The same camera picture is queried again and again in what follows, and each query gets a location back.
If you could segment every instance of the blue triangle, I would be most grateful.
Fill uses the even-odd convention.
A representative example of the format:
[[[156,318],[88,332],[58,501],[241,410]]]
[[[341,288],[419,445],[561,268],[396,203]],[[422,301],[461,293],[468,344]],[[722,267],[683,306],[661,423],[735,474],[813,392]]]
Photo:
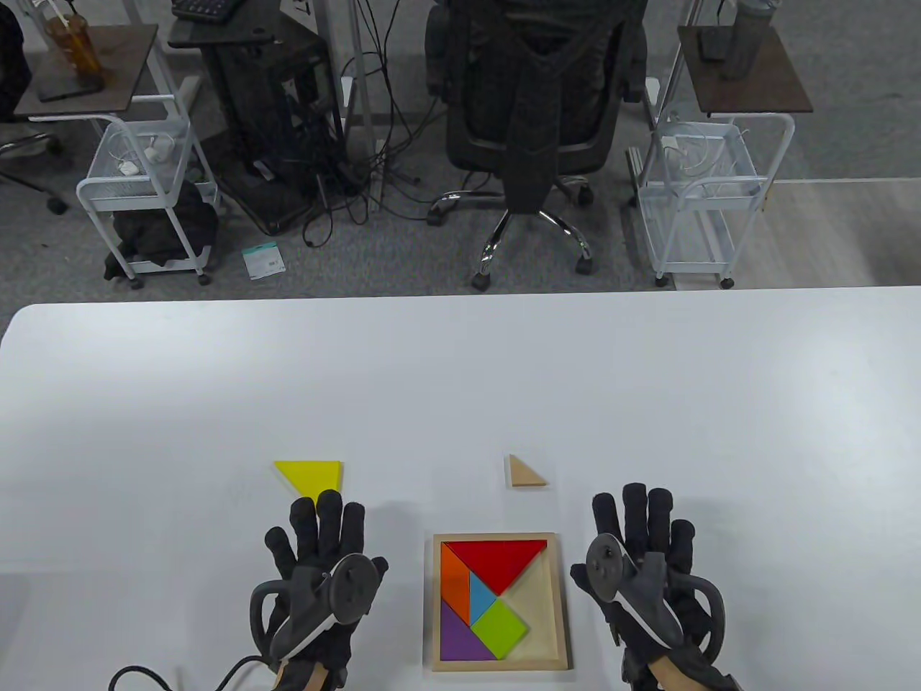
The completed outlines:
[[[471,571],[470,574],[470,625],[476,624],[477,619],[493,606],[495,595]]]

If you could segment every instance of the computer tower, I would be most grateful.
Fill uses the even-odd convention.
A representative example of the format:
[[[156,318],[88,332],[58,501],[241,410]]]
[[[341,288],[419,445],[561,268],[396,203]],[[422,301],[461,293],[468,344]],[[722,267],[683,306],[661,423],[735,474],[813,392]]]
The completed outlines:
[[[281,16],[276,40],[217,51],[248,163],[302,194],[346,161],[336,80],[320,36]]]

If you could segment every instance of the white table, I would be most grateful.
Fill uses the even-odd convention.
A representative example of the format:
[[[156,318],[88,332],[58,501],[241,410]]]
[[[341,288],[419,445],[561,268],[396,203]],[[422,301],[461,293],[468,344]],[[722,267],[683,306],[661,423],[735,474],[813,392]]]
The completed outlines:
[[[919,313],[921,288],[28,308],[0,347],[0,688],[100,691],[130,662],[214,688],[253,651],[283,459],[344,461],[391,561],[355,691],[622,687],[568,580],[573,671],[425,671],[424,547],[554,531],[569,564],[591,496],[634,480],[697,524],[748,691],[907,688]],[[551,488],[505,489],[509,451]]]

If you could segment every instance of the purple triangle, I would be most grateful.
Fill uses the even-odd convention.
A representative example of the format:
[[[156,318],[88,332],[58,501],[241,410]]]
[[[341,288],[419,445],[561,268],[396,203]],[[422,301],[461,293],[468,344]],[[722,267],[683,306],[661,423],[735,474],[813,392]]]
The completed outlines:
[[[477,638],[463,619],[441,601],[441,660],[444,662],[495,660],[495,655]]]

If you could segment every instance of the chair base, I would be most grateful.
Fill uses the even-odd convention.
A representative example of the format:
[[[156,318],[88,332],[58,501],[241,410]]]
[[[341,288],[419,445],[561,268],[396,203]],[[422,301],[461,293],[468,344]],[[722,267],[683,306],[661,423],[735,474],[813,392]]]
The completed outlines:
[[[577,184],[577,191],[572,189],[572,186]],[[563,192],[566,195],[566,198],[574,205],[587,206],[594,201],[594,194],[589,187],[589,183],[585,178],[579,176],[571,176],[567,178],[560,178],[555,182],[555,187]],[[505,201],[505,196],[500,192],[481,192],[481,191],[471,191],[471,190],[454,190],[452,192],[446,192],[442,194],[438,199],[431,205],[426,216],[426,223],[429,226],[440,226],[444,223],[445,216],[453,211],[457,207],[458,203],[462,201],[486,201],[486,202],[502,202]],[[452,202],[453,204],[447,208],[442,207],[441,205],[446,202]],[[542,209],[537,214],[539,217],[543,218],[545,221],[553,224],[560,230],[562,230],[568,238],[571,238],[579,248],[580,256],[576,262],[576,273],[580,275],[589,275],[594,269],[594,265],[591,258],[591,248],[585,240],[585,236],[576,228],[575,226],[567,223],[559,216],[551,214],[549,211]],[[484,293],[489,289],[490,284],[492,283],[492,278],[490,277],[490,267],[495,258],[495,252],[499,249],[499,245],[502,243],[503,235],[505,234],[506,228],[508,226],[508,221],[511,220],[512,214],[508,209],[505,210],[505,213],[502,215],[502,218],[499,219],[498,224],[493,229],[492,234],[489,237],[489,240],[486,242],[483,247],[483,253],[480,256],[480,263],[477,267],[477,272],[473,276],[471,285],[475,290]]]
[[[63,151],[61,142],[56,136],[50,135],[46,132],[39,132],[35,135],[22,137],[21,139],[16,139],[15,141],[0,145],[0,157],[2,157],[4,154],[10,153],[11,151],[16,151],[17,149],[25,148],[27,146],[33,146],[39,142],[45,142],[48,152],[54,156],[61,154]],[[67,211],[68,207],[64,200],[62,200],[56,193],[45,187],[41,187],[34,182],[29,182],[28,180],[24,180],[23,178],[20,178],[16,175],[10,175],[9,173],[2,171],[0,171],[0,182],[10,182],[12,184],[19,185],[20,187],[25,187],[35,192],[46,194],[48,196],[48,201],[46,202],[48,210],[56,216],[60,216],[65,211]]]

